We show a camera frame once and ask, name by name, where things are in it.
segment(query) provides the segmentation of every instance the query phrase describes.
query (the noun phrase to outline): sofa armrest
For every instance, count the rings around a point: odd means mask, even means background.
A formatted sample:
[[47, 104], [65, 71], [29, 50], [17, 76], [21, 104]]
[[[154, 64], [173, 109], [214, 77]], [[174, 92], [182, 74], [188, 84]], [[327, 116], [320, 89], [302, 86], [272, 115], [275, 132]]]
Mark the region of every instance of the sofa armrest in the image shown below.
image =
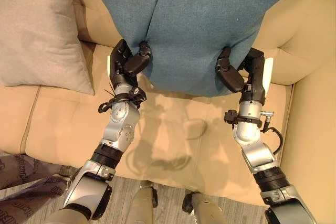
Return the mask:
[[335, 58], [295, 84], [281, 166], [320, 224], [335, 218]]

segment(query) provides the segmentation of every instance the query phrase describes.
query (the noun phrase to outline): sofa seat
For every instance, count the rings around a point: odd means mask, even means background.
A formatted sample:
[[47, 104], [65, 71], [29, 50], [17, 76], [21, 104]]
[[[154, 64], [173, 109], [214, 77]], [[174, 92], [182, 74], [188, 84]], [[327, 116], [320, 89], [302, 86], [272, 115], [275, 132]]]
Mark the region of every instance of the sofa seat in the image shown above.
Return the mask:
[[0, 84], [1, 150], [18, 154], [25, 152], [30, 117], [39, 86], [5, 87]]
[[[93, 52], [96, 95], [40, 88], [27, 155], [74, 167], [91, 157], [109, 122], [110, 111], [99, 114], [97, 110], [111, 98], [104, 91], [111, 90], [106, 68], [111, 51], [111, 47], [96, 45]], [[134, 142], [123, 155], [117, 175], [263, 205], [231, 126], [223, 120], [225, 111], [238, 109], [240, 94], [205, 98], [158, 91], [142, 75], [139, 86], [148, 100], [141, 104]], [[283, 132], [290, 96], [291, 86], [271, 84], [263, 107], [276, 112], [271, 124]], [[277, 148], [275, 134], [268, 132], [262, 139], [272, 150]]]

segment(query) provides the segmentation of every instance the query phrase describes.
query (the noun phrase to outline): patterned fabric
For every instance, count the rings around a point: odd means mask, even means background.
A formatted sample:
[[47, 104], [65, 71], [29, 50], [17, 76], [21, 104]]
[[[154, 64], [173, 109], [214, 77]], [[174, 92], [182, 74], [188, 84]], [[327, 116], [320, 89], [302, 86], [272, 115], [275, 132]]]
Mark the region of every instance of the patterned fabric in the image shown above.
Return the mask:
[[0, 199], [0, 223], [23, 223], [42, 206], [61, 196], [67, 181], [52, 175], [61, 173], [63, 168], [26, 155], [0, 157], [0, 189], [42, 178], [32, 186]]

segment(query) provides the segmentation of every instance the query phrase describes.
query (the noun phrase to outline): beige sofa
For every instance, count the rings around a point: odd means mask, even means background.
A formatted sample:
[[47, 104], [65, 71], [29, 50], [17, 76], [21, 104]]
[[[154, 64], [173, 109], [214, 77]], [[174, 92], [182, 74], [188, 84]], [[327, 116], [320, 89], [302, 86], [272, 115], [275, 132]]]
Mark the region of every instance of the beige sofa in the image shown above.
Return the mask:
[[[109, 113], [97, 108], [111, 98], [104, 91], [107, 55], [121, 37], [101, 0], [73, 3], [96, 94], [0, 86], [0, 149], [80, 167], [109, 121]], [[271, 125], [285, 136], [281, 167], [325, 224], [336, 222], [335, 17], [336, 0], [280, 0], [266, 13], [254, 43], [275, 60], [263, 109], [275, 111]], [[240, 95], [193, 97], [156, 90], [144, 76], [139, 80], [148, 100], [117, 175], [263, 205], [223, 121], [225, 111], [238, 108]], [[275, 135], [262, 139], [276, 149]]]

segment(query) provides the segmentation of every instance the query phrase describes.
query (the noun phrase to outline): sofa cushion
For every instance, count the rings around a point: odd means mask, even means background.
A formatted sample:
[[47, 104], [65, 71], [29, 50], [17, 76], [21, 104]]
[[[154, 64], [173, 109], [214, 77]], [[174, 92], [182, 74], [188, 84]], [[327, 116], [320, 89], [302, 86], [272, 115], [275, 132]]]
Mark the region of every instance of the sofa cushion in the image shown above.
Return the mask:
[[0, 0], [0, 82], [94, 94], [72, 0]]
[[[98, 106], [111, 95], [106, 65], [112, 48], [97, 45], [93, 54], [95, 96], [42, 87], [26, 144], [29, 156], [56, 164], [80, 167], [103, 136], [110, 111]], [[159, 91], [144, 75], [139, 86], [146, 91], [134, 142], [117, 167], [117, 175], [148, 179], [160, 184], [199, 190], [209, 195], [262, 205], [254, 182], [223, 120], [225, 111], [237, 109], [239, 94], [205, 98]], [[272, 125], [284, 132], [291, 86], [271, 84], [265, 110], [276, 112]], [[262, 135], [272, 150], [276, 135]]]
[[0, 150], [25, 152], [29, 121], [39, 86], [0, 85]]
[[237, 68], [265, 11], [278, 0], [103, 0], [131, 51], [153, 51], [143, 73], [160, 90], [213, 97], [230, 94], [215, 73], [225, 46]]

